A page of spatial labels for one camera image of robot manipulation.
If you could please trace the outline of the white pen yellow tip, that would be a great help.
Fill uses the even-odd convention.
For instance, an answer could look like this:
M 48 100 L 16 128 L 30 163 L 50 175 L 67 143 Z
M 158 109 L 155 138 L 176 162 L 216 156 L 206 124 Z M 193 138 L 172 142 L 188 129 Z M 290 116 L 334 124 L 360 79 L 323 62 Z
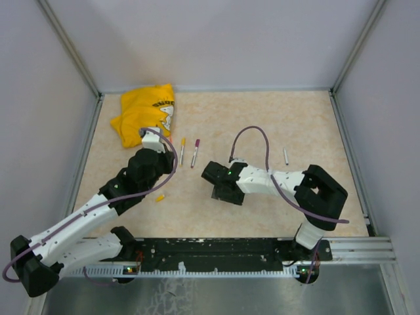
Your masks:
M 180 148 L 180 154 L 179 154 L 179 161 L 178 161 L 178 165 L 180 167 L 182 167 L 182 165 L 183 165 L 184 149 L 185 149 L 185 143 L 182 142 L 181 148 Z

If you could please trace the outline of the white pen red marks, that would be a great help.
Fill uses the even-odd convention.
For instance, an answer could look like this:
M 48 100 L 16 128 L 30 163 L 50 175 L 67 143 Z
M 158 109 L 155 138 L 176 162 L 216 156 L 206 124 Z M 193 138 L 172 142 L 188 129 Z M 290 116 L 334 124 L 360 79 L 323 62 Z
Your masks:
M 190 164 L 191 169 L 193 169 L 194 166 L 195 166 L 197 154 L 198 154 L 198 146 L 195 146 L 194 147 L 194 153 L 193 153 L 192 160 L 191 160 L 191 164 Z

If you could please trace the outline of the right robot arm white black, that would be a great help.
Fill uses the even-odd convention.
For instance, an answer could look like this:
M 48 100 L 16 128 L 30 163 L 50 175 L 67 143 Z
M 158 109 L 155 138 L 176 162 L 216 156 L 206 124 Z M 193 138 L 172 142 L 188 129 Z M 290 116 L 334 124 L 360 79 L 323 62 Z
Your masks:
M 213 185 L 212 198 L 242 205 L 248 194 L 282 197 L 305 216 L 294 237 L 293 252 L 302 259 L 311 258 L 316 244 L 338 224 L 348 224 L 341 213 L 348 192 L 322 167 L 310 165 L 304 171 L 259 169 L 240 160 L 229 167 L 210 161 L 201 177 Z

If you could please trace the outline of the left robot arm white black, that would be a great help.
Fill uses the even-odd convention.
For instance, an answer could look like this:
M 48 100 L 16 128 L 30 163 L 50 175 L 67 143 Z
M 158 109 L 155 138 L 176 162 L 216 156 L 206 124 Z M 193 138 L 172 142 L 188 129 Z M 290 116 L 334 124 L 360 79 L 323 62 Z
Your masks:
M 159 178 L 173 176 L 176 164 L 176 153 L 168 149 L 142 148 L 79 210 L 36 236 L 15 237 L 10 243 L 10 266 L 18 276 L 16 282 L 29 297 L 38 297 L 75 269 L 107 259 L 132 259 L 137 242 L 125 227 L 115 227 L 97 239 L 88 240 L 86 235 L 157 190 Z

